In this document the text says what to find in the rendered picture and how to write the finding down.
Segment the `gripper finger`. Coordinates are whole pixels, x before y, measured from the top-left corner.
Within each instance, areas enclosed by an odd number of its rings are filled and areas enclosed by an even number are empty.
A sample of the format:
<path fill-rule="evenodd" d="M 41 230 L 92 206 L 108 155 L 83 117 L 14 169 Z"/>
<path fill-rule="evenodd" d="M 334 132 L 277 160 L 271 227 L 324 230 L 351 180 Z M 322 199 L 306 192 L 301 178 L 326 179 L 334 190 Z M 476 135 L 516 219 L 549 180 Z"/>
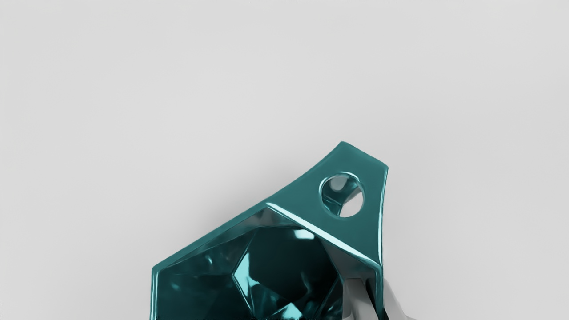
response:
<path fill-rule="evenodd" d="M 387 280 L 384 280 L 383 298 L 383 320 L 416 320 L 405 314 Z M 379 320 L 372 299 L 359 278 L 344 281 L 343 320 Z"/>

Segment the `teal faceted mug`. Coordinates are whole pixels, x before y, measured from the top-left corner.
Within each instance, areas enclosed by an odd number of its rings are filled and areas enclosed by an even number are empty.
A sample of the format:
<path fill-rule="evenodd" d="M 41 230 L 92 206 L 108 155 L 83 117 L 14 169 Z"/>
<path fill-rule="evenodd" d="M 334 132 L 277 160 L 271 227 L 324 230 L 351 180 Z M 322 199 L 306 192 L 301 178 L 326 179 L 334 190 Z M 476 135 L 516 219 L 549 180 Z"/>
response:
<path fill-rule="evenodd" d="M 155 265 L 149 320 L 343 320 L 344 284 L 384 306 L 386 164 L 346 142 Z"/>

